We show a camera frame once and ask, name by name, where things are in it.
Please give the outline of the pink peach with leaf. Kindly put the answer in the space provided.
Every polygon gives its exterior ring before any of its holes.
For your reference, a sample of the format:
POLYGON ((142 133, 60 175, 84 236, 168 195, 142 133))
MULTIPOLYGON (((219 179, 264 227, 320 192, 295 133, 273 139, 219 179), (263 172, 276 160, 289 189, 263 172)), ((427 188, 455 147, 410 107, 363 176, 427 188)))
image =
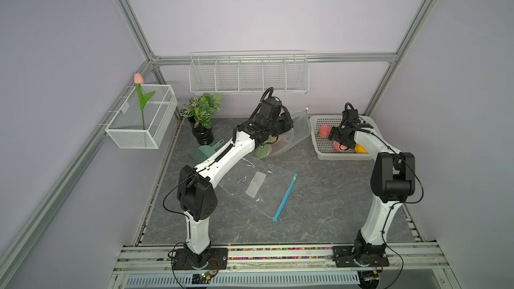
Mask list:
POLYGON ((345 152, 348 149, 348 147, 338 143, 337 141, 333 142, 333 148, 339 153, 345 152))

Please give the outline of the green printed zip-top bag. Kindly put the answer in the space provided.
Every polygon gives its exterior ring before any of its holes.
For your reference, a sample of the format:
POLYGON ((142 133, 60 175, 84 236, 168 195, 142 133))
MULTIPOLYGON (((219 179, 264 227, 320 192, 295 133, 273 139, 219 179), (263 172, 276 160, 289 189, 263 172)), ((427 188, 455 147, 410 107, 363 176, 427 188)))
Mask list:
POLYGON ((309 107, 306 107, 302 112, 293 113, 291 117, 294 127, 290 131, 279 135, 281 140, 278 143, 270 145, 274 140, 271 139, 265 145, 257 147, 254 151, 254 156, 257 159, 282 155, 311 136, 312 126, 309 120, 309 107))

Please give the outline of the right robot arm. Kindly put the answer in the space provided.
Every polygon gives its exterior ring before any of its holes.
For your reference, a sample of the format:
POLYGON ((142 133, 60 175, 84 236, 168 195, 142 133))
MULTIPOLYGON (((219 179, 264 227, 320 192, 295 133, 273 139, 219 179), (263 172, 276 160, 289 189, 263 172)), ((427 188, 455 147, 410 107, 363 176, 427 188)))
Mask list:
POLYGON ((374 160, 370 179, 374 200, 354 246, 360 251, 385 249, 392 220, 414 195, 418 183, 415 156, 392 147, 349 102, 344 106, 339 126, 331 128, 329 139, 349 149, 359 145, 374 160))

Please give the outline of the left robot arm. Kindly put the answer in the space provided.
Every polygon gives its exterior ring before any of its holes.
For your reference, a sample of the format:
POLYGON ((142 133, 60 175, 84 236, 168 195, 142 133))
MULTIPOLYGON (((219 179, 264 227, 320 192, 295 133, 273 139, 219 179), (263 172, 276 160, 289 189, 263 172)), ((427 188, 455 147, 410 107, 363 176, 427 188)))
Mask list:
POLYGON ((252 157, 263 146, 271 146, 292 131, 294 121, 274 88, 267 88, 253 113, 233 128, 231 139, 212 156, 192 167, 184 166, 172 189, 179 215, 186 219, 185 251, 199 260, 210 253, 210 217, 218 206, 216 190, 226 186, 256 202, 274 222, 282 213, 295 185, 297 174, 252 157))

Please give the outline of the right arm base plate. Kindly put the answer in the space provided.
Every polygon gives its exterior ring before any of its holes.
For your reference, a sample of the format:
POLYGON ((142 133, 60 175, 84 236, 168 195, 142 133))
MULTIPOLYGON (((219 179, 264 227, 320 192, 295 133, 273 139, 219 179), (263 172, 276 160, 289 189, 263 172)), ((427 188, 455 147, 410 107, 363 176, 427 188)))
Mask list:
POLYGON ((378 268, 390 265, 385 246, 333 246, 333 261, 338 268, 378 268))

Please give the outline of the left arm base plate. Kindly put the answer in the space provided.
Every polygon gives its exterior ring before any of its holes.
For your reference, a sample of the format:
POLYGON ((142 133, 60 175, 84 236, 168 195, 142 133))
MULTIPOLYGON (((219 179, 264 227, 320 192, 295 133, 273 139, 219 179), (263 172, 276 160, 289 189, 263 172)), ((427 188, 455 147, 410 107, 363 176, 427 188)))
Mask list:
POLYGON ((201 254, 188 247, 175 249, 171 258, 174 270, 225 270, 228 265, 228 249, 207 247, 201 254))

